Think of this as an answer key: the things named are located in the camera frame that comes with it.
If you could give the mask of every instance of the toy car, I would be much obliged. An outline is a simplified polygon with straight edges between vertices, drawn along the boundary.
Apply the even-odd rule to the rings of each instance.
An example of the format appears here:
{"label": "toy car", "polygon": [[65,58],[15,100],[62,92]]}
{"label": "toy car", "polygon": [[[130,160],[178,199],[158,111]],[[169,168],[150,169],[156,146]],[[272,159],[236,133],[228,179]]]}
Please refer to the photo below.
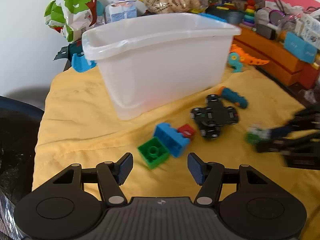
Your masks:
{"label": "toy car", "polygon": [[218,95],[208,95],[206,103],[205,108],[197,107],[191,110],[191,119],[195,120],[204,138],[217,138],[220,135],[220,126],[239,122],[236,109],[232,106],[223,106]]}

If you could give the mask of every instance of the yellow toy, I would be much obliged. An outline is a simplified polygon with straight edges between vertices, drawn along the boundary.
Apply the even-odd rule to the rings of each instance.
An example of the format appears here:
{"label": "yellow toy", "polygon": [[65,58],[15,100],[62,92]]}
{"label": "yellow toy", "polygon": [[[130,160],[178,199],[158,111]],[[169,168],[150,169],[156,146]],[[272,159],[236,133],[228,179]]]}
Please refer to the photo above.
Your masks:
{"label": "yellow toy", "polygon": [[238,47],[236,44],[231,45],[230,54],[228,57],[228,63],[235,70],[233,73],[242,72],[243,64],[249,65],[265,65],[268,64],[269,60],[258,59],[245,53],[242,48]]}

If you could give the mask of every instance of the yellow blanket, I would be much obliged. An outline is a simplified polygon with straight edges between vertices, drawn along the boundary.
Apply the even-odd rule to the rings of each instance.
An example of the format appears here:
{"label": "yellow blanket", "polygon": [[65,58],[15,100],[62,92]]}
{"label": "yellow blanket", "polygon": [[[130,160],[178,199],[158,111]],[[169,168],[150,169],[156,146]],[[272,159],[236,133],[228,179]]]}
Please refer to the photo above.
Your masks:
{"label": "yellow blanket", "polygon": [[[176,128],[189,123],[198,130],[189,117],[190,109],[204,106],[205,97],[216,93],[220,86],[133,120],[121,121],[116,117],[98,68],[85,73],[69,69],[59,74],[46,99],[36,146],[33,188],[72,163],[93,168],[104,161],[117,161],[124,153],[131,152],[134,166],[121,186],[128,200],[132,196],[190,196],[194,199],[200,187],[188,171],[187,153],[195,152],[205,162],[222,163],[226,168],[238,168],[246,163],[262,172],[305,205],[308,221],[302,233],[303,240],[320,239],[317,225],[320,222],[320,171],[286,168],[278,153],[255,153],[244,141],[246,130],[253,123],[259,122],[264,128],[283,125],[292,113],[303,108],[302,105],[252,67],[234,74],[227,68],[221,85],[249,101],[247,109],[238,109],[239,124],[224,127],[214,141],[205,141],[197,132],[180,158],[170,157],[158,168],[149,170],[137,146],[151,139],[156,124],[161,122]],[[96,185],[87,184],[85,190],[100,198]],[[224,186],[221,199],[233,191],[233,186]]]}

